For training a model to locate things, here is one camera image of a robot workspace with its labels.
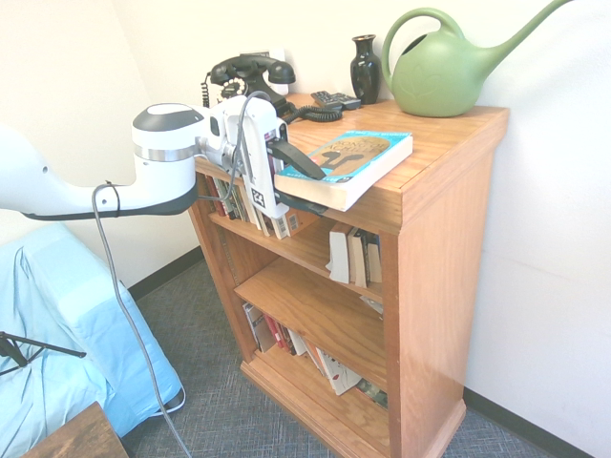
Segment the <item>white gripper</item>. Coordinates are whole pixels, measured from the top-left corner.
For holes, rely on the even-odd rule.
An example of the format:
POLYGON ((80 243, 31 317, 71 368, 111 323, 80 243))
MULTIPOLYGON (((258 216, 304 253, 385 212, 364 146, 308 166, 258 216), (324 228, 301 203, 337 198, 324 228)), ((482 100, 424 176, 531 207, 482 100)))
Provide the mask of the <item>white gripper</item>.
POLYGON ((282 217, 288 206, 321 216, 328 208, 324 205, 297 198, 283 192, 274 194, 274 185, 268 154, 281 159, 302 175, 320 180, 325 172, 306 154, 286 140, 276 137, 279 119, 268 101, 239 95, 222 103, 223 121, 228 141, 240 141, 239 158, 243 164, 242 180, 253 206, 271 219, 282 217))

